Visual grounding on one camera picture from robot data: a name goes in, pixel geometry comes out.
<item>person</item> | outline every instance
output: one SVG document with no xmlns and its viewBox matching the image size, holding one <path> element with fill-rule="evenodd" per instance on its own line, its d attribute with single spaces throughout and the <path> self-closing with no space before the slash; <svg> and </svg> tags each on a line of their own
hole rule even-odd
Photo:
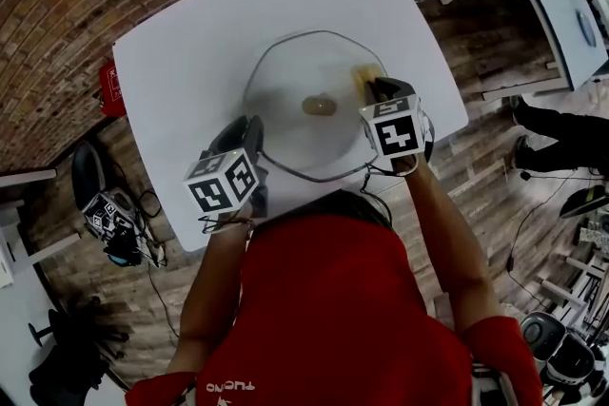
<svg viewBox="0 0 609 406">
<path fill-rule="evenodd" d="M 609 146 L 603 139 L 603 134 L 609 133 L 609 120 L 536 108 L 520 96 L 510 97 L 510 106 L 517 125 L 557 140 L 548 147 L 534 150 L 529 147 L 526 136 L 520 136 L 512 160 L 516 169 L 546 173 L 589 167 L 609 176 Z"/>
<path fill-rule="evenodd" d="M 476 236 L 424 161 L 406 181 L 455 331 L 426 314 L 387 219 L 338 191 L 260 225 L 249 245 L 244 224 L 211 237 L 167 374 L 136 383 L 128 406 L 181 395 L 197 406 L 466 405 L 473 358 L 509 377 L 520 406 L 541 405 Z"/>
</svg>

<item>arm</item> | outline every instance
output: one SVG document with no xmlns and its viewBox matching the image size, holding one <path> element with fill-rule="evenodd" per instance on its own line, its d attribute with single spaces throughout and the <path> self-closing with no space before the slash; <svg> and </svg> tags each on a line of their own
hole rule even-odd
<svg viewBox="0 0 609 406">
<path fill-rule="evenodd" d="M 247 229 L 242 224 L 211 236 L 184 303 L 180 339 L 168 373 L 198 373 L 230 329 L 239 302 Z"/>
<path fill-rule="evenodd" d="M 502 315 L 478 239 L 424 158 L 406 182 L 429 258 L 442 290 L 450 298 L 457 332 L 482 319 Z"/>
</svg>

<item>yellow object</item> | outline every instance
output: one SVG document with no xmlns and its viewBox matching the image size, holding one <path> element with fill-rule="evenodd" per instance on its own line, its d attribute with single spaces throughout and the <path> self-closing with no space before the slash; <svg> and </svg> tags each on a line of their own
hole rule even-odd
<svg viewBox="0 0 609 406">
<path fill-rule="evenodd" d="M 323 95 L 306 97 L 303 100 L 303 112 L 308 115 L 334 115 L 336 102 Z"/>
<path fill-rule="evenodd" d="M 370 65 L 357 65 L 351 69 L 351 78 L 353 79 L 355 88 L 358 91 L 358 96 L 360 97 L 360 102 L 362 102 L 363 106 L 368 105 L 365 100 L 365 83 L 374 82 L 374 79 L 379 76 L 385 75 L 383 75 L 383 70 L 376 63 Z"/>
</svg>

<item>red shirt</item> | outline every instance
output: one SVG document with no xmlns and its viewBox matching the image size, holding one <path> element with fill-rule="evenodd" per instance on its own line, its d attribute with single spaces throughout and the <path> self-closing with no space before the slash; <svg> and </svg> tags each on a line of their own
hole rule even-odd
<svg viewBox="0 0 609 406">
<path fill-rule="evenodd" d="M 467 405 L 472 355 L 510 377 L 520 406 L 542 404 L 517 322 L 485 319 L 459 338 L 427 316 L 402 241 L 378 225 L 263 227 L 242 279 L 235 324 L 203 370 L 141 381 L 128 406 L 169 406 L 195 381 L 198 406 Z"/>
</svg>

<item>black shoe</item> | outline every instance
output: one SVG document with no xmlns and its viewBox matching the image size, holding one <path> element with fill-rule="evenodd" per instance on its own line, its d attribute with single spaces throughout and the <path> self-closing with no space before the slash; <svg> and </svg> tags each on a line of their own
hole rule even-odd
<svg viewBox="0 0 609 406">
<path fill-rule="evenodd" d="M 510 106 L 512 107 L 512 118 L 514 119 L 514 124 L 517 126 L 520 125 L 518 122 L 518 117 L 516 116 L 517 111 L 519 111 L 523 106 L 526 106 L 526 102 L 520 95 L 513 95 L 509 98 Z"/>
<path fill-rule="evenodd" d="M 521 166 L 519 165 L 519 159 L 522 156 L 522 152 L 528 148 L 529 148 L 529 145 L 526 143 L 526 136 L 520 136 L 516 140 L 516 144 L 514 145 L 514 154 L 512 154 L 512 168 L 513 169 L 521 168 Z"/>
</svg>

